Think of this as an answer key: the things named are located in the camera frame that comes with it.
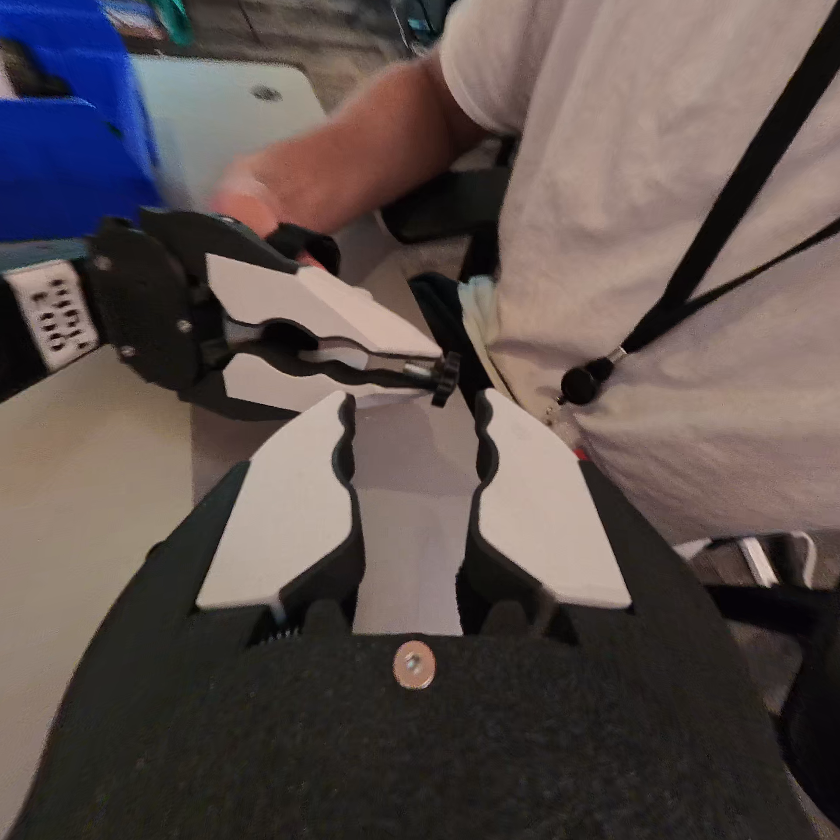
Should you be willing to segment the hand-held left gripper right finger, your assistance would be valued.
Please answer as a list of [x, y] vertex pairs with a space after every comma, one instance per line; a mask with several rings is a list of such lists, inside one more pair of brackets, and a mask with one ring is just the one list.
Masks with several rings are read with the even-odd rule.
[[620, 565], [581, 461], [545, 425], [493, 389], [476, 396], [476, 473], [464, 559], [456, 575], [458, 617], [477, 635], [499, 604], [527, 624], [549, 602], [625, 611]]

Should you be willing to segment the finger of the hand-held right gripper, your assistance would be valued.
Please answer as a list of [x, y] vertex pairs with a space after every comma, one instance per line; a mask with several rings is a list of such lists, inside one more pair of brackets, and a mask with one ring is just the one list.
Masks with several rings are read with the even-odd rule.
[[438, 345], [363, 289], [327, 270], [290, 274], [206, 255], [208, 285], [230, 321], [253, 328], [288, 323], [316, 340], [350, 345], [389, 359], [435, 360]]
[[223, 372], [227, 396], [304, 413], [335, 392], [361, 408], [406, 403], [430, 391], [396, 371], [357, 369], [341, 360], [309, 361], [284, 353], [238, 352]]

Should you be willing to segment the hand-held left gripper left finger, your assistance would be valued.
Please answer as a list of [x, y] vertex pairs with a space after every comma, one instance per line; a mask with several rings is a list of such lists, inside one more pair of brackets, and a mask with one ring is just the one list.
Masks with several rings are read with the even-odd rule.
[[330, 600], [353, 622], [365, 572], [354, 419], [354, 398], [335, 392], [256, 450], [197, 607], [266, 606], [276, 624], [293, 625]]

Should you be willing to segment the black knob screw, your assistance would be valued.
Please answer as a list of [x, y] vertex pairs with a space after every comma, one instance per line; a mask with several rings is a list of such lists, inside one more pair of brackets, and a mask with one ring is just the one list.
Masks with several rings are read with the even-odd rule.
[[405, 377], [430, 392], [434, 407], [444, 407], [455, 393], [459, 372], [460, 354], [454, 351], [442, 355], [431, 366], [412, 360], [405, 362], [402, 368]]

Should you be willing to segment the blue bin with tag sticker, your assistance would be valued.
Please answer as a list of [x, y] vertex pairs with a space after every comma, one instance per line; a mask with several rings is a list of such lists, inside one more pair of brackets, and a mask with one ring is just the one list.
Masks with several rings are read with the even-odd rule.
[[82, 237], [163, 207], [139, 80], [99, 2], [2, 2], [1, 34], [59, 87], [2, 97], [2, 241]]

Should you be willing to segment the person's right hand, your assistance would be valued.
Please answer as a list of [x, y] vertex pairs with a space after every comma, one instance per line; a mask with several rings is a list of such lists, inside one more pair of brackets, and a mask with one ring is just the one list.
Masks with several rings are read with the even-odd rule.
[[283, 214], [271, 190], [248, 171], [229, 171], [217, 184], [210, 210], [234, 219], [261, 238], [267, 238], [283, 223]]

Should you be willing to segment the green bin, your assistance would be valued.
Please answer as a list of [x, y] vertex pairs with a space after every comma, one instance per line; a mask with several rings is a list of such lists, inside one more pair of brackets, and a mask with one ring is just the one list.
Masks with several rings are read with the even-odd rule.
[[183, 1], [149, 1], [170, 41], [190, 46], [194, 41], [193, 24]]

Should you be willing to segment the person's white shirt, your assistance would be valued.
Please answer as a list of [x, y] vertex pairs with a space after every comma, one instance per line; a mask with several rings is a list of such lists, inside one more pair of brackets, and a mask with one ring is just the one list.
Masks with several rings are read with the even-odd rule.
[[593, 403], [553, 403], [663, 294], [833, 5], [458, 2], [438, 43], [463, 112], [520, 139], [468, 334], [672, 543], [838, 530], [838, 237], [627, 357]]

